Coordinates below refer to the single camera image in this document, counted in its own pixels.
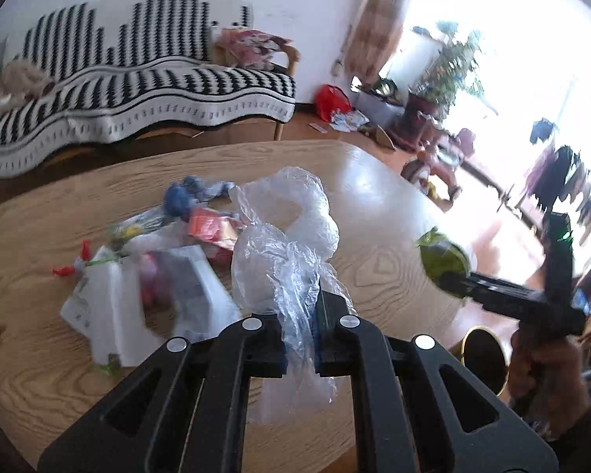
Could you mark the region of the person's right hand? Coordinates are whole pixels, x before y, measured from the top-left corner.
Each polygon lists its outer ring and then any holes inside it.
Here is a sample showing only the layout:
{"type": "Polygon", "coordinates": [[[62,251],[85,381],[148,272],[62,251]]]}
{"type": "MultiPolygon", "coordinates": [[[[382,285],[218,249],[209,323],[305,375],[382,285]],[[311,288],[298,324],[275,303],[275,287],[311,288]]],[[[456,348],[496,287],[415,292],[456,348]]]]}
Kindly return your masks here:
{"type": "Polygon", "coordinates": [[[571,337],[534,345],[520,330],[511,338],[508,390],[515,399],[536,391],[536,413],[558,438],[591,408],[583,354],[571,337]]]}

